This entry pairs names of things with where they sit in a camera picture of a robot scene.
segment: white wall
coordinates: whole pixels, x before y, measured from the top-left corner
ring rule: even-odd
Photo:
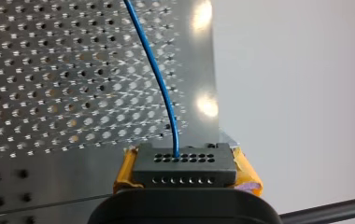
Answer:
[[[355,198],[355,0],[214,0],[213,10],[220,126],[265,200],[285,213]]]

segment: wire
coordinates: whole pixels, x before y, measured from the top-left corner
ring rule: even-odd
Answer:
[[[163,101],[165,102],[166,111],[168,112],[169,122],[171,124],[172,137],[174,141],[173,145],[173,156],[175,158],[179,157],[179,148],[178,148],[178,126],[175,119],[174,108],[172,107],[171,99],[169,98],[168,90],[165,87],[163,82],[163,75],[161,74],[160,68],[158,67],[157,61],[154,58],[149,41],[146,38],[145,31],[140,25],[139,18],[136,15],[134,6],[130,0],[124,0],[125,5],[127,6],[131,20],[134,23],[137,34],[139,35],[140,41],[142,42],[143,48],[145,49],[146,55],[148,56],[151,69],[154,72],[155,78],[160,86],[161,94],[163,95]]]

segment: yellow plastic part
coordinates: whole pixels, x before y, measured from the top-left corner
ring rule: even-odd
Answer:
[[[256,183],[258,184],[257,189],[253,189],[252,193],[261,196],[263,193],[263,182],[257,175],[256,171],[250,165],[247,157],[242,153],[241,147],[234,148],[234,161],[236,167],[236,182],[231,188],[247,184],[247,183]]]
[[[136,184],[132,180],[132,170],[137,156],[137,148],[129,149],[125,152],[124,162],[122,163],[117,179],[114,182],[113,193],[116,194],[121,189],[142,189],[141,184]]]
[[[258,188],[253,189],[252,193],[261,196],[263,193],[263,182],[257,175],[256,171],[250,165],[247,157],[242,153],[240,147],[233,149],[235,167],[237,170],[236,182],[230,188],[235,188],[247,183],[257,183]],[[142,184],[135,183],[132,179],[132,170],[137,156],[137,148],[129,149],[125,152],[124,162],[114,182],[113,193],[116,194],[121,189],[143,189]]]

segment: metal panel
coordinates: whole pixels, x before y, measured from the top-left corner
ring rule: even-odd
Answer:
[[[175,102],[181,145],[217,142],[209,1],[135,6]],[[122,1],[0,0],[0,214],[107,195],[122,150],[143,141],[172,146]]]
[[[86,224],[91,212],[104,199],[88,200],[0,215],[0,224]]]

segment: gray metal surface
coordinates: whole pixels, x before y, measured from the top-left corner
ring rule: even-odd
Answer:
[[[133,179],[145,188],[223,188],[235,183],[236,168],[228,144],[183,147],[172,158],[165,148],[139,147]]]
[[[105,199],[55,204],[32,210],[2,214],[0,215],[0,224],[87,224],[91,212]]]
[[[181,145],[217,142],[209,2],[135,6]],[[0,214],[110,193],[122,150],[143,141],[172,146],[122,1],[0,0]]]

